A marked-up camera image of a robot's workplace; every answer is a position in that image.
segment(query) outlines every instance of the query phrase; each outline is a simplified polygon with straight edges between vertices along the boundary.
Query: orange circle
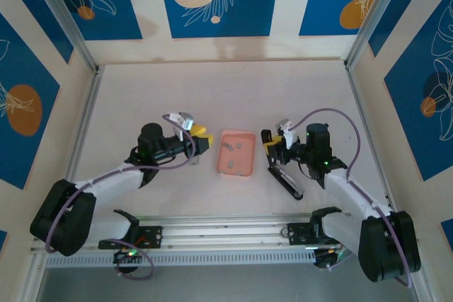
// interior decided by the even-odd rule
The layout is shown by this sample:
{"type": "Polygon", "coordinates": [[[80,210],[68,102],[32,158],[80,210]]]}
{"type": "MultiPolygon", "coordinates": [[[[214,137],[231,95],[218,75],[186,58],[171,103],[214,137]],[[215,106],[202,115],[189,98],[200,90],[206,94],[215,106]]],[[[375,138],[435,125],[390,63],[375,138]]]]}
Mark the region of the orange circle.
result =
{"type": "Polygon", "coordinates": [[[29,85],[16,85],[8,94],[16,100],[20,100],[23,105],[24,102],[32,102],[26,105],[27,109],[20,106],[13,106],[8,109],[8,121],[11,127],[18,134],[26,137],[31,137],[39,129],[42,119],[42,106],[40,95],[29,85]]]}
{"type": "Polygon", "coordinates": [[[425,117],[431,117],[436,113],[436,101],[431,97],[427,97],[423,100],[420,109],[425,117]]]}
{"type": "Polygon", "coordinates": [[[82,19],[85,19],[86,21],[94,19],[94,11],[87,6],[80,6],[77,9],[77,13],[79,14],[79,16],[81,16],[82,19]]]}
{"type": "Polygon", "coordinates": [[[360,28],[374,0],[352,0],[340,14],[340,25],[348,30],[360,28]]]}

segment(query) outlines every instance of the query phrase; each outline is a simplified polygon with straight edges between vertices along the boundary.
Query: orange tray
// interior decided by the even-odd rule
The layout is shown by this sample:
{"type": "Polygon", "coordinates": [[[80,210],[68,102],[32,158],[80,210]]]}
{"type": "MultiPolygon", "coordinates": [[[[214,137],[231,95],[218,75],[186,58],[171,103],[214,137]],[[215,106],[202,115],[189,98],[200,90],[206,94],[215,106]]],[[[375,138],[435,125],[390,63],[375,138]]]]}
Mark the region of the orange tray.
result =
{"type": "Polygon", "coordinates": [[[222,177],[249,179],[253,173],[255,144],[253,132],[224,130],[220,136],[217,172],[222,177]]]}

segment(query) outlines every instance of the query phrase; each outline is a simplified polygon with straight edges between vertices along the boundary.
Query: small object in tray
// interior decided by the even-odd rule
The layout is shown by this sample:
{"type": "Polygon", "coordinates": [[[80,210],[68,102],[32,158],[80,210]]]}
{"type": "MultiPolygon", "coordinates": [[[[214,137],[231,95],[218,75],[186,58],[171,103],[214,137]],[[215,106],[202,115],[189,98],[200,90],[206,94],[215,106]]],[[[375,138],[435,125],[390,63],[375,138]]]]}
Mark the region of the small object in tray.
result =
{"type": "Polygon", "coordinates": [[[198,165],[200,162],[200,156],[195,156],[190,159],[190,165],[198,165]]]}
{"type": "Polygon", "coordinates": [[[250,178],[255,160],[255,144],[256,136],[253,132],[224,130],[220,136],[217,172],[226,178],[250,178]]]}
{"type": "Polygon", "coordinates": [[[233,151],[233,146],[231,146],[230,144],[223,143],[222,145],[225,146],[226,148],[228,148],[230,151],[233,151]]]}

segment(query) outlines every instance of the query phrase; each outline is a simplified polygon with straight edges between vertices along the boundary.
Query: white table surface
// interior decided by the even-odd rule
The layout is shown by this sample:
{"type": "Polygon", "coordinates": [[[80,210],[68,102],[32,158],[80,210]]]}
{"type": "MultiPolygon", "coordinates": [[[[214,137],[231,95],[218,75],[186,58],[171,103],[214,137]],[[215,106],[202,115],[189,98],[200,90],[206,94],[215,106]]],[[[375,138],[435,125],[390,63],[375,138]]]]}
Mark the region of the white table surface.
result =
{"type": "MultiPolygon", "coordinates": [[[[161,171],[132,194],[113,199],[109,209],[135,216],[209,216],[225,214],[289,214],[340,204],[290,164],[288,172],[306,190],[293,199],[267,171],[260,131],[283,118],[294,123],[318,108],[348,113],[362,135],[362,150],[352,175],[377,199],[385,202],[360,116],[341,61],[222,62],[109,65],[105,68],[81,156],[77,180],[96,177],[119,166],[137,145],[148,122],[173,131],[161,119],[167,112],[189,112],[214,135],[212,148],[199,165],[161,171]],[[216,173],[219,136],[224,129],[256,134],[255,166],[249,180],[221,178],[216,173]]],[[[328,123],[333,154],[349,163],[355,134],[340,115],[320,113],[310,122],[328,123]]],[[[304,140],[305,126],[298,130],[304,140]]],[[[179,156],[173,164],[184,161],[179,156]]]]}

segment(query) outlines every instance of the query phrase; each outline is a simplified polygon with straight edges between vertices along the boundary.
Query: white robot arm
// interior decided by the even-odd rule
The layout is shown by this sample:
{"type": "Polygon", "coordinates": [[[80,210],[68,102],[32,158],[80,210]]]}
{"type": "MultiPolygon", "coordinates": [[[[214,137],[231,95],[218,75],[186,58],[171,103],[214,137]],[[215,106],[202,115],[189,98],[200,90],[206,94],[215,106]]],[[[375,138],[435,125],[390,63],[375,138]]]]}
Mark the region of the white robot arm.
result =
{"type": "MultiPolygon", "coordinates": [[[[410,216],[404,211],[392,211],[349,176],[346,164],[332,155],[327,124],[308,125],[305,144],[294,138],[292,127],[289,120],[284,120],[277,126],[277,136],[273,137],[270,130],[261,132],[269,172],[295,199],[301,199],[298,185],[277,162],[305,164],[311,179],[342,203],[341,210],[328,207],[314,211],[310,223],[301,223],[299,231],[303,237],[299,240],[343,244],[359,257],[364,273],[372,281],[400,276],[406,263],[410,271],[419,270],[420,256],[410,216]]],[[[333,256],[332,261],[336,261],[336,254],[333,256]]]]}
{"type": "MultiPolygon", "coordinates": [[[[30,226],[30,232],[46,242],[47,251],[51,251],[52,247],[70,256],[86,241],[137,241],[139,222],[135,217],[115,210],[116,214],[108,219],[92,223],[95,211],[107,201],[151,182],[163,169],[161,165],[168,163],[165,160],[170,158],[172,161],[180,153],[184,153],[188,159],[198,156],[208,150],[213,140],[211,135],[205,134],[205,127],[193,124],[193,118],[188,113],[170,114],[164,119],[179,127],[175,130],[175,136],[164,137],[160,125],[146,124],[138,137],[138,146],[115,170],[76,183],[59,180],[52,186],[30,226]]],[[[165,169],[178,168],[184,163],[165,169]]]]}

